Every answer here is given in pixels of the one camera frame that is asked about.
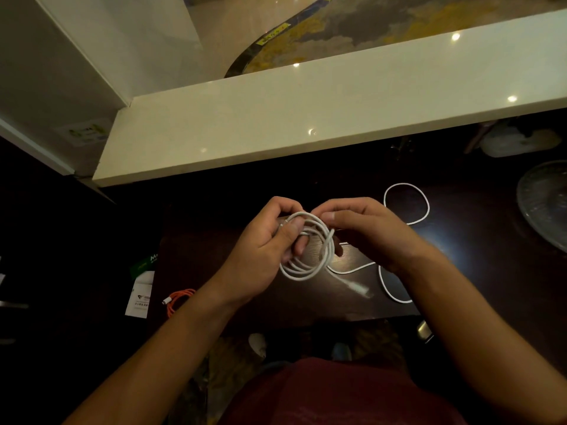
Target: hand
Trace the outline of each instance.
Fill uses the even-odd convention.
[[[400,276],[411,267],[415,257],[441,253],[408,227],[391,210],[372,198],[329,200],[311,213],[329,228],[340,229],[336,235],[364,255]],[[307,239],[300,238],[295,252],[301,254]]]
[[[272,283],[280,262],[292,258],[291,245],[304,223],[303,218],[297,217],[280,227],[278,216],[300,211],[303,209],[297,201],[273,197],[248,224],[226,262],[210,280],[227,302],[240,306]]]

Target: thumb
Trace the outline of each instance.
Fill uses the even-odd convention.
[[[354,229],[363,232],[368,225],[367,216],[352,210],[339,210],[337,212],[326,212],[321,215],[321,220],[331,228]]]
[[[300,217],[293,218],[288,223],[284,223],[278,230],[272,240],[268,242],[272,248],[281,257],[284,252],[291,247],[293,242],[297,239],[303,230],[305,220]]]

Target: dark wooden table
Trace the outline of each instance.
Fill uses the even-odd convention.
[[[498,159],[480,151],[464,156],[462,149],[474,132],[474,126],[452,128],[410,140],[381,140],[143,182],[145,195],[168,202],[148,313],[151,331],[166,319],[161,300],[205,283],[271,196],[294,198],[311,209],[337,197],[367,195],[382,201],[387,186],[409,182],[422,188],[431,204],[429,217],[415,230],[447,254],[543,356],[567,370],[567,254],[528,225],[515,199],[520,177],[539,163],[567,157],[566,146]],[[408,187],[391,190],[388,206],[406,221],[425,211],[419,193]],[[365,262],[365,256],[347,246],[335,265],[350,269]],[[371,288],[370,300],[325,272],[308,282],[279,274],[226,331],[418,314],[413,304],[395,303],[384,294],[377,270],[371,266],[348,276]],[[386,283],[399,298],[407,295],[393,275],[386,276]]]

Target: orange charging cable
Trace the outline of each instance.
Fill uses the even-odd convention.
[[[194,289],[186,289],[182,291],[175,291],[171,293],[169,297],[162,301],[162,304],[167,306],[167,317],[170,318],[174,315],[175,301],[179,300],[181,297],[191,297],[196,291]]]

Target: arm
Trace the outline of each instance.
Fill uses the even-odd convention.
[[[277,231],[276,218],[281,212],[301,210],[296,201],[272,198],[245,228],[215,276],[106,379],[65,425],[160,424],[234,312],[263,292],[280,262],[291,258],[290,247],[303,229],[303,219],[295,218]]]
[[[313,210],[403,282],[464,378],[485,399],[528,421],[567,419],[567,380],[514,331],[434,246],[371,198]],[[297,242],[302,252],[305,240]]]

